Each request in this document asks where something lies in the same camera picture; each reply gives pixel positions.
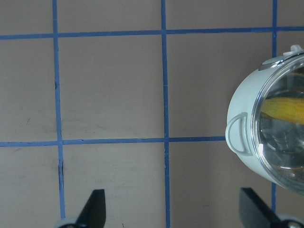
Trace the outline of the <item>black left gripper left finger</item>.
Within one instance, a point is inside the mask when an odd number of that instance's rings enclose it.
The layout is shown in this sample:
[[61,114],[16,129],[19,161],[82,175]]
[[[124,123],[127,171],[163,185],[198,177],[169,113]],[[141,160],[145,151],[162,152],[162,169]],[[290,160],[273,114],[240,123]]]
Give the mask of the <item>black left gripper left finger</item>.
[[93,190],[79,214],[76,228],[103,228],[105,226],[105,190]]

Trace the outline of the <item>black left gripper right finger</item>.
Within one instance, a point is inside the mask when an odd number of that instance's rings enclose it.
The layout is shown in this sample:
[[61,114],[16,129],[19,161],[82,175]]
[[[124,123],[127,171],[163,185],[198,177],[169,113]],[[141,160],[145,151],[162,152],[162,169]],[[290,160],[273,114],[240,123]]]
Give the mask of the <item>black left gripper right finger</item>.
[[245,228],[279,228],[280,218],[264,203],[252,188],[241,188],[239,218]]

